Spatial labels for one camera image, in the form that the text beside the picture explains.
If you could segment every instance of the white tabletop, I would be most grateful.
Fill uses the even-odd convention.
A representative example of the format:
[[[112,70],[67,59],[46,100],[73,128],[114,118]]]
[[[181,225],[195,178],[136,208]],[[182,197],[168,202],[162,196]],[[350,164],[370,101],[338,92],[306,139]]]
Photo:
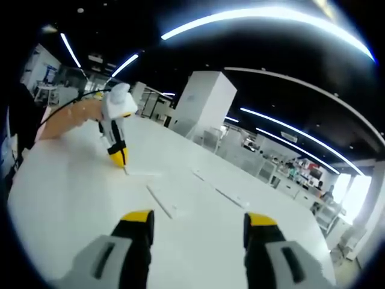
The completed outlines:
[[[45,279],[64,276],[73,257],[97,236],[109,235],[122,215],[153,208],[148,288],[247,288],[246,211],[275,219],[286,239],[298,241],[335,284],[326,242],[309,210],[155,122],[130,117],[124,129],[130,175],[109,160],[94,122],[38,142],[18,171],[8,207]]]

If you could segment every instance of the bright window light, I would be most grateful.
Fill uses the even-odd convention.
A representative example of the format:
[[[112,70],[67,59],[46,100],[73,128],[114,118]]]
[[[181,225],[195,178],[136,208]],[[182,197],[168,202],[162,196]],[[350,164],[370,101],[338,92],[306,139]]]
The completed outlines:
[[[323,164],[325,167],[329,168],[330,170],[332,170],[334,173],[337,173],[339,175],[339,171],[337,171],[334,167],[332,167],[331,165],[325,163],[323,160],[320,160],[319,158],[317,158],[315,155],[312,155],[310,152],[307,152],[305,151],[304,149],[300,148],[299,146],[296,146],[294,144],[292,144],[291,142],[287,141],[287,140],[284,140],[283,138],[280,138],[274,134],[271,134],[270,132],[267,132],[267,131],[264,131],[260,128],[256,128],[257,131],[260,131],[260,132],[263,132],[264,134],[267,134],[267,135],[270,135],[271,137],[274,137],[280,141],[282,141],[283,143],[286,143],[287,145],[290,145],[292,146],[293,148],[296,148],[298,149],[299,151],[303,152],[304,154],[307,154],[308,156],[312,157],[314,160],[318,161],[319,163]]]
[[[359,214],[371,181],[371,176],[356,176],[353,179],[353,183],[342,201],[342,208],[346,210],[346,216],[351,221]]]
[[[341,203],[343,197],[347,193],[350,178],[351,178],[351,175],[348,175],[347,173],[341,173],[338,176],[338,179],[336,181],[336,184],[334,185],[334,190],[333,190],[333,200],[337,204]]]
[[[236,19],[243,17],[261,17],[261,18],[272,18],[272,19],[281,19],[281,20],[292,20],[297,22],[306,23],[308,25],[317,27],[330,33],[343,41],[349,43],[354,46],[358,50],[362,51],[368,57],[370,57],[374,62],[374,57],[369,51],[369,49],[354,36],[339,28],[335,24],[326,21],[321,18],[313,17],[292,9],[284,8],[284,7],[260,7],[260,8],[249,8],[249,9],[239,9],[239,10],[231,10],[222,13],[213,14],[210,16],[206,16],[190,23],[184,24],[170,32],[162,35],[163,40],[167,40],[179,33],[185,32],[187,30],[193,29],[198,26],[202,26],[204,24],[227,20],[227,19]]]
[[[293,130],[293,131],[295,131],[295,132],[297,132],[297,133],[299,133],[299,134],[301,134],[301,135],[303,135],[303,136],[305,136],[305,137],[311,139],[312,141],[314,141],[314,142],[316,142],[317,144],[323,146],[323,147],[326,148],[328,151],[332,152],[332,153],[335,154],[337,157],[339,157],[341,160],[343,160],[344,162],[346,162],[346,163],[347,163],[349,166],[351,166],[357,173],[359,173],[359,174],[362,175],[362,176],[364,175],[364,173],[361,172],[361,170],[360,170],[358,167],[356,167],[350,160],[348,160],[347,158],[345,158],[343,155],[341,155],[341,154],[340,154],[338,151],[336,151],[335,149],[332,149],[332,148],[331,148],[330,146],[328,146],[327,144],[323,143],[322,141],[318,140],[318,139],[315,138],[315,137],[312,137],[310,134],[307,134],[306,132],[300,131],[299,129],[296,129],[296,128],[294,128],[293,126],[288,125],[287,123],[281,122],[281,121],[279,121],[279,120],[277,120],[277,119],[273,119],[272,117],[266,116],[266,115],[264,115],[264,114],[262,114],[262,113],[257,113],[257,112],[255,112],[255,111],[248,110],[248,109],[243,108],[243,107],[241,107],[241,110],[242,110],[242,111],[245,111],[245,112],[247,112],[247,113],[254,114],[254,115],[259,116],[259,117],[263,117],[264,119],[268,119],[268,120],[270,120],[270,121],[272,121],[272,122],[278,123],[279,125],[283,125],[283,126],[289,128],[289,129],[291,129],[291,130]]]
[[[130,58],[126,60],[115,72],[111,75],[111,77],[115,77],[119,72],[121,72],[128,64],[132,63],[135,59],[139,57],[138,54],[134,54]]]
[[[74,62],[76,63],[76,65],[77,65],[79,68],[81,68],[78,59],[77,59],[76,56],[74,55],[74,53],[73,53],[73,51],[72,51],[72,48],[71,48],[70,44],[68,43],[68,40],[67,40],[66,35],[64,35],[64,33],[60,33],[60,36],[61,36],[61,38],[62,38],[64,44],[66,45],[68,51],[70,52],[70,54],[71,54],[71,56],[72,56]]]
[[[231,120],[231,121],[233,121],[233,122],[239,122],[238,120],[236,120],[236,119],[233,119],[233,118],[231,118],[231,117],[228,117],[228,116],[225,116],[224,118],[225,118],[225,119],[228,119],[228,120]]]

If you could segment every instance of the white strip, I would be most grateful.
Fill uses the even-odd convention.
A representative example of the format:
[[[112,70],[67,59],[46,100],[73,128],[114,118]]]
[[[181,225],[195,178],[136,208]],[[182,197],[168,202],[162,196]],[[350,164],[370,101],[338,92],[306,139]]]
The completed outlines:
[[[284,143],[286,143],[287,145],[290,145],[292,146],[293,148],[296,148],[298,149],[299,151],[302,151],[304,154],[307,154],[308,156],[312,157],[314,160],[320,162],[321,164],[323,164],[325,167],[328,167],[330,170],[334,171],[334,173],[338,174],[339,175],[339,171],[337,171],[334,167],[332,167],[331,165],[325,163],[323,160],[320,160],[319,158],[317,158],[315,155],[312,155],[310,152],[307,152],[305,151],[304,149],[300,148],[299,146],[296,146],[290,142],[288,142],[287,140],[284,140],[283,138],[280,138],[280,137],[277,137],[276,135],[274,134],[271,134],[270,132],[267,132],[267,131],[264,131],[260,128],[256,128],[257,131],[260,131],[260,132],[263,132],[264,134],[267,134],[267,135],[270,135],[271,137],[274,137]]]
[[[345,158],[343,155],[341,155],[338,151],[336,151],[335,149],[332,149],[330,146],[328,146],[327,144],[323,143],[322,141],[318,140],[317,138],[315,137],[312,137],[310,134],[307,134],[306,132],[303,132],[303,131],[300,131],[299,129],[297,128],[294,128],[293,126],[291,125],[288,125],[287,123],[284,123],[284,122],[281,122],[277,119],[273,119],[272,117],[269,117],[269,116],[266,116],[262,113],[257,113],[255,111],[252,111],[252,110],[248,110],[246,108],[243,108],[241,107],[241,110],[242,111],[245,111],[247,113],[251,113],[251,114],[254,114],[256,116],[260,116],[260,117],[263,117],[264,119],[268,119],[272,122],[275,122],[275,123],[278,123],[279,125],[283,125],[309,139],[311,139],[312,141],[316,142],[317,144],[323,146],[324,148],[326,148],[328,151],[332,152],[333,154],[335,154],[337,157],[339,157],[341,160],[343,160],[344,162],[346,162],[349,166],[351,166],[357,173],[359,173],[360,175],[364,176],[364,173],[361,172],[361,170],[356,167],[350,160],[348,160],[347,158]]]
[[[228,116],[225,116],[224,118],[225,118],[225,119],[228,119],[228,120],[232,120],[233,122],[239,122],[238,120],[236,120],[236,119],[233,119],[233,118],[231,118],[231,117],[228,117]]]
[[[73,53],[73,51],[72,51],[72,48],[71,48],[70,44],[69,44],[68,41],[67,41],[67,37],[64,35],[64,33],[60,33],[60,36],[61,36],[61,38],[62,38],[64,44],[66,45],[68,51],[70,52],[70,54],[71,54],[73,60],[75,61],[76,65],[77,65],[79,68],[81,68],[78,59],[77,59],[76,56],[74,55],[74,53]]]
[[[126,60],[115,72],[111,75],[111,77],[115,77],[119,72],[121,72],[128,64],[132,63],[135,59],[139,57],[138,54],[134,54],[130,58]]]
[[[222,13],[213,14],[210,16],[206,16],[190,23],[184,24],[170,32],[162,35],[163,40],[167,40],[179,33],[185,32],[187,30],[193,29],[195,27],[221,21],[227,19],[236,19],[236,18],[244,18],[244,17],[261,17],[261,18],[273,18],[273,19],[281,19],[281,20],[293,20],[301,23],[306,23],[314,27],[318,27],[340,39],[349,43],[353,47],[362,51],[368,57],[370,57],[374,62],[374,57],[369,51],[369,49],[354,36],[339,28],[335,24],[326,21],[321,18],[313,17],[292,9],[288,9],[285,7],[260,7],[260,8],[248,8],[248,9],[239,9],[239,10],[231,10]]]

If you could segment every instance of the wall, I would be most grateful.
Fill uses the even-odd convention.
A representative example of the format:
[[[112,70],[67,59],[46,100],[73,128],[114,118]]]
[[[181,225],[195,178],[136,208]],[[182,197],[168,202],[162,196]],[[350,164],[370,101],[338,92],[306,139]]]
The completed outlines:
[[[151,93],[147,98],[148,100],[146,101],[146,106],[144,107],[142,115],[149,117],[151,115],[152,110],[154,109],[156,100],[158,99],[158,95],[156,93]]]
[[[368,221],[371,212],[377,202],[380,194],[380,187],[383,184],[385,177],[385,161],[375,163],[372,182],[366,195],[365,201],[362,205],[361,211],[357,216],[356,222],[364,224]]]
[[[166,113],[168,112],[168,108],[170,106],[169,101],[165,101],[164,104],[158,102],[152,114],[152,119],[156,119],[157,115],[159,115],[160,120],[164,120]]]
[[[217,78],[218,72],[215,71],[195,71],[192,73],[180,97],[169,128],[172,129],[175,121],[179,119],[190,119],[198,122]]]
[[[322,190],[327,191],[329,190],[331,185],[334,185],[337,182],[338,175],[336,173],[330,173],[324,167],[319,167],[318,170],[322,172],[322,176],[320,179],[320,181],[324,183],[322,186]]]
[[[35,87],[37,81],[44,79],[48,66],[54,67],[58,71],[60,65],[60,61],[39,44],[35,48],[34,55],[32,55],[26,65],[25,70],[30,71],[25,71],[21,82],[31,91]]]
[[[233,102],[236,88],[227,77],[217,72],[218,77],[203,108],[198,124],[203,128],[220,129]]]
[[[364,248],[357,255],[357,260],[361,268],[366,267],[371,258],[375,255],[379,245],[385,241],[385,210],[383,210],[380,219],[368,238]]]
[[[268,138],[265,138],[263,143],[261,144],[261,147],[259,150],[263,150],[263,153],[270,153],[272,151],[278,153],[279,155],[284,156],[284,159],[291,160],[293,158],[298,158],[301,155],[292,151],[291,149],[288,149],[285,146],[282,146],[281,144],[277,143],[276,141],[272,141]]]
[[[226,136],[223,137],[221,145],[238,147],[241,146],[243,139],[240,131],[230,127]]]
[[[370,239],[377,223],[385,209],[385,161],[377,162],[372,175],[372,182],[366,195],[365,202],[361,212],[354,223],[365,224],[366,234],[357,243],[354,250],[348,254],[349,259],[354,259],[357,255],[372,255],[373,247],[366,247],[367,241]]]
[[[254,143],[257,147],[261,147],[263,146],[265,139],[266,138],[262,134],[258,134]]]
[[[132,88],[131,95],[136,104],[140,102],[145,88],[146,85],[139,81],[135,83],[134,87]]]

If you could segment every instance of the white cabinet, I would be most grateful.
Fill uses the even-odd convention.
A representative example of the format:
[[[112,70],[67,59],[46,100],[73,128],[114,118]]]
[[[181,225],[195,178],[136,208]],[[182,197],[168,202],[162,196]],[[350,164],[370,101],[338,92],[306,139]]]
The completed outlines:
[[[288,179],[281,179],[277,190],[294,198],[298,192],[298,186],[295,185],[292,181],[289,181]]]
[[[309,196],[308,193],[305,193],[304,191],[301,191],[301,190],[296,195],[295,201],[300,203],[302,206],[304,206],[307,209],[310,209],[314,204],[314,199],[311,196]]]

